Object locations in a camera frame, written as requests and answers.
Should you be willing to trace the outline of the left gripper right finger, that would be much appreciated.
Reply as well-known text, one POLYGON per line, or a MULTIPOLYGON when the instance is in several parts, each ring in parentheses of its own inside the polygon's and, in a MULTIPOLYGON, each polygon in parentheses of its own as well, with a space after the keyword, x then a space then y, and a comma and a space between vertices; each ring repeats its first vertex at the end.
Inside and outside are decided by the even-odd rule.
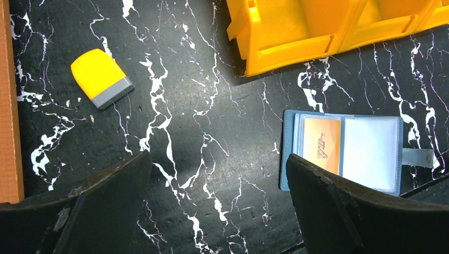
POLYGON ((448 206, 388 195, 289 155, 286 176, 308 253, 448 253, 448 206))

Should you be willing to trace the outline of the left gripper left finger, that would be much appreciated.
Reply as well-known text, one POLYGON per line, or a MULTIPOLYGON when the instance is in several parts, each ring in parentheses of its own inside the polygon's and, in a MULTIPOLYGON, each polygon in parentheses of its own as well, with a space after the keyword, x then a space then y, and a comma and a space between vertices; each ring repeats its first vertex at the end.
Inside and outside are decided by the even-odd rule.
POLYGON ((1 204, 1 253, 129 253, 152 159, 147 152, 72 184, 1 204))

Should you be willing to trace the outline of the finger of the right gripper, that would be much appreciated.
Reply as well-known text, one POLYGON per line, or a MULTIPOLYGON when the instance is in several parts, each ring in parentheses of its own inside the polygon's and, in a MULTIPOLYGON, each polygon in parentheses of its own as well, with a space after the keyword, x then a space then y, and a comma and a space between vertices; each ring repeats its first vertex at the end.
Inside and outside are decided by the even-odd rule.
POLYGON ((448 174, 401 195, 415 201, 448 205, 448 174))

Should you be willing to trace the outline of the blue card holder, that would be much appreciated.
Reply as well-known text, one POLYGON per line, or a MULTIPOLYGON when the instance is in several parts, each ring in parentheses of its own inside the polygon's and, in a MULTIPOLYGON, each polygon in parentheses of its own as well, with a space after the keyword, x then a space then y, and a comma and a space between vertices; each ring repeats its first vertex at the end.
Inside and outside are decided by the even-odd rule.
POLYGON ((341 120, 338 176, 365 187, 398 196, 402 166, 431 168, 431 149, 403 147, 403 119, 399 116, 329 114, 286 110, 279 187, 289 191, 286 162, 290 154, 302 157, 306 117, 341 120))

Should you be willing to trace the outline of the orange VIP credit card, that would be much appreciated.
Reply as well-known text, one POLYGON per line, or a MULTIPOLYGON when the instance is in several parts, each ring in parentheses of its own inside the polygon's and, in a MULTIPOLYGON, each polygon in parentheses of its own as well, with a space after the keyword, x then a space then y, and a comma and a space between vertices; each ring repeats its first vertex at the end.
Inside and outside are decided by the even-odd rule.
POLYGON ((302 157, 307 161, 338 174, 341 120, 306 117, 302 157))

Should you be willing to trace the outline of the yellow three-compartment bin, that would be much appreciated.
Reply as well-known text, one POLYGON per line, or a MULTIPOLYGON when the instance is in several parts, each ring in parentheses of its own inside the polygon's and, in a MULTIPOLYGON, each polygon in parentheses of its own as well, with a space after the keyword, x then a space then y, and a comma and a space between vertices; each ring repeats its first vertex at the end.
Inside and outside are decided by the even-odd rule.
POLYGON ((448 23, 448 1, 227 1, 247 77, 448 23))

